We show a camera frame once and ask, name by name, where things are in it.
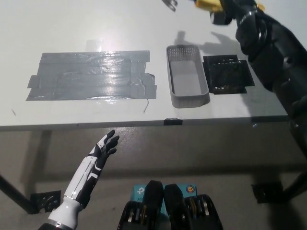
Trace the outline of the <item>black and white right hand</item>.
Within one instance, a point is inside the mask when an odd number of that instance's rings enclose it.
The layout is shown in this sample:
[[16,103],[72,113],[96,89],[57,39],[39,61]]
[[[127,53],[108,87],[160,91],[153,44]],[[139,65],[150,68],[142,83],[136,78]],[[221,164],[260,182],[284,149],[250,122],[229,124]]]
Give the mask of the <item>black and white right hand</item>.
[[210,12],[214,25],[229,25],[233,20],[241,20],[247,13],[258,9],[254,0],[221,0],[222,11]]

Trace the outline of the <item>white and black left hand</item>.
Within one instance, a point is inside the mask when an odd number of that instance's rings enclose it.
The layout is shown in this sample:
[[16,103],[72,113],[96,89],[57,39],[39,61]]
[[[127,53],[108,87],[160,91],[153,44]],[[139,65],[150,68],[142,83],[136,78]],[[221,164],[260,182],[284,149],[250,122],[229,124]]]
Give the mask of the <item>white and black left hand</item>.
[[111,130],[95,144],[82,160],[64,193],[65,197],[80,203],[82,209],[89,203],[91,193],[108,157],[117,151],[119,136],[114,134],[115,131]]

